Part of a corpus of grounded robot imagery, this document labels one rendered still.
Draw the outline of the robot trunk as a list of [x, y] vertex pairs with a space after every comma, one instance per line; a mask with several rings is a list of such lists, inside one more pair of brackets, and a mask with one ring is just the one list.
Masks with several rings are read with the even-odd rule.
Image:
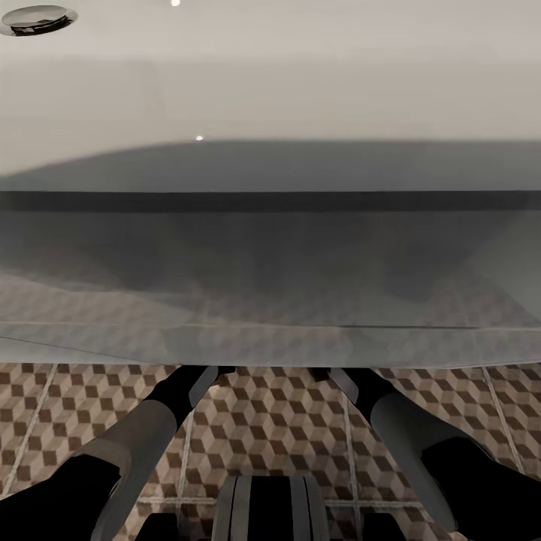
[[227, 476], [211, 541], [330, 541], [315, 476]]

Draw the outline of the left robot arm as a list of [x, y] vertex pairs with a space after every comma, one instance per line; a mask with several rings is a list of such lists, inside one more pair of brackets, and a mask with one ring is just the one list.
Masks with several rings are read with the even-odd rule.
[[112, 541], [185, 418], [235, 369], [180, 365], [48, 481], [0, 500], [0, 541]]

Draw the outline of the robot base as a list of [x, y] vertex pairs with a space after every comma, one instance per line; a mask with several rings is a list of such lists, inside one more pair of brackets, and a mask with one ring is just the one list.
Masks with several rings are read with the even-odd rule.
[[[178, 541], [176, 514], [150, 514], [135, 541]], [[211, 541], [211, 539], [198, 541]], [[343, 541], [343, 539], [330, 539], [330, 541]], [[363, 541], [405, 541], [405, 538], [391, 513], [366, 513]]]

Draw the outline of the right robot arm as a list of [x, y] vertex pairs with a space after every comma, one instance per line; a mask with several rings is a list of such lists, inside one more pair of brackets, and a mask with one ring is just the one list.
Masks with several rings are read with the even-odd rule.
[[370, 368], [330, 367], [426, 512], [469, 541], [541, 541], [541, 482], [505, 467], [473, 437]]

